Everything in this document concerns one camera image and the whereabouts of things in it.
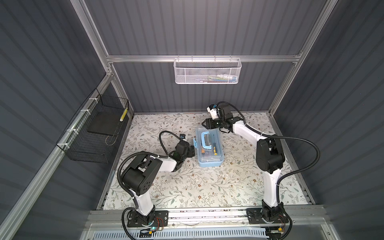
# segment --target blue handle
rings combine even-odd
[[[212,149],[212,146],[207,146],[206,144],[205,144],[205,135],[206,134],[209,134],[209,132],[207,131],[207,132],[202,132],[201,133],[201,145],[203,146],[203,148],[205,148],[205,149]]]

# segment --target wall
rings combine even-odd
[[[275,118],[284,135],[315,142],[303,172],[342,239],[384,234],[384,2],[339,0]],[[289,142],[299,167],[314,151]]]
[[[110,55],[293,55],[324,2],[86,0]],[[243,63],[238,84],[180,86],[171,63],[115,63],[135,112],[204,111],[217,101],[268,110],[290,65]]]
[[[0,2],[0,222],[104,69],[69,1]],[[109,170],[64,158],[14,239],[76,239]]]

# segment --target floral tablecloth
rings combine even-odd
[[[267,133],[274,134],[266,113],[244,114],[247,122]],[[136,115],[126,139],[120,162],[138,151],[149,151],[164,155],[158,139],[162,130],[177,135],[184,133],[193,144],[195,129],[209,114],[150,114]],[[163,134],[167,150],[174,150],[177,140]],[[188,158],[177,172],[159,172],[150,188],[152,202],[156,208],[187,207],[235,207],[260,206],[264,186],[262,171],[255,161],[255,148],[247,140],[234,134],[220,134],[225,155],[220,167],[199,167],[197,156]],[[287,162],[282,173],[291,171]],[[286,205],[307,204],[294,176],[285,178],[280,184],[280,199]],[[119,186],[116,174],[109,189],[104,209],[133,207],[128,193]]]

